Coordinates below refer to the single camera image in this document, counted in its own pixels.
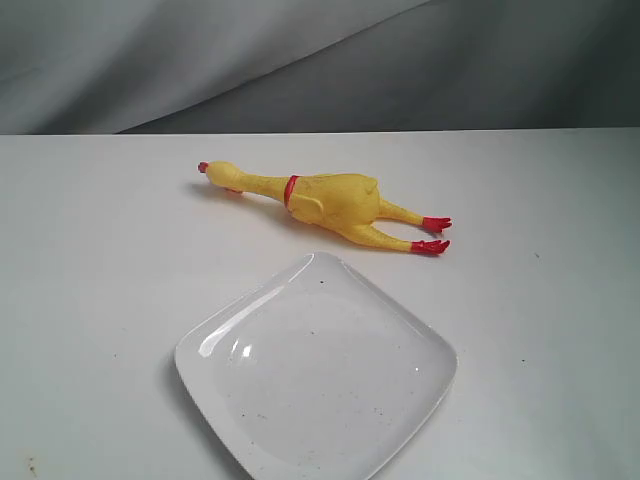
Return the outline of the yellow rubber chicken toy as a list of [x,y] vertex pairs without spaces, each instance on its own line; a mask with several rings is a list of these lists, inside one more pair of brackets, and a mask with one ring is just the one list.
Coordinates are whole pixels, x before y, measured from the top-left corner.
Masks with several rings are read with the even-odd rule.
[[222,161],[201,162],[198,171],[217,187],[277,200],[297,221],[330,230],[360,246],[438,256],[450,245],[448,240],[401,240],[377,229],[374,223],[382,219],[441,234],[452,226],[452,220],[421,216],[385,200],[373,177],[361,174],[261,176]]

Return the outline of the white square plate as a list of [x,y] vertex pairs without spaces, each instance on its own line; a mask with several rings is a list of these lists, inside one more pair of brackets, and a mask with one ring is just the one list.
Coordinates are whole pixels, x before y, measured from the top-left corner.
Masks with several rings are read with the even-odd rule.
[[343,260],[308,254],[188,332],[174,361],[255,479],[369,479],[447,394],[455,350]]

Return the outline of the grey backdrop cloth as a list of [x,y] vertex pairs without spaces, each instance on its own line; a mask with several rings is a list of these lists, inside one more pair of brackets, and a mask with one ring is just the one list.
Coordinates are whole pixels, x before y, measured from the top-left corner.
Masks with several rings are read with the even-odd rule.
[[630,127],[635,1],[5,1],[5,134]]

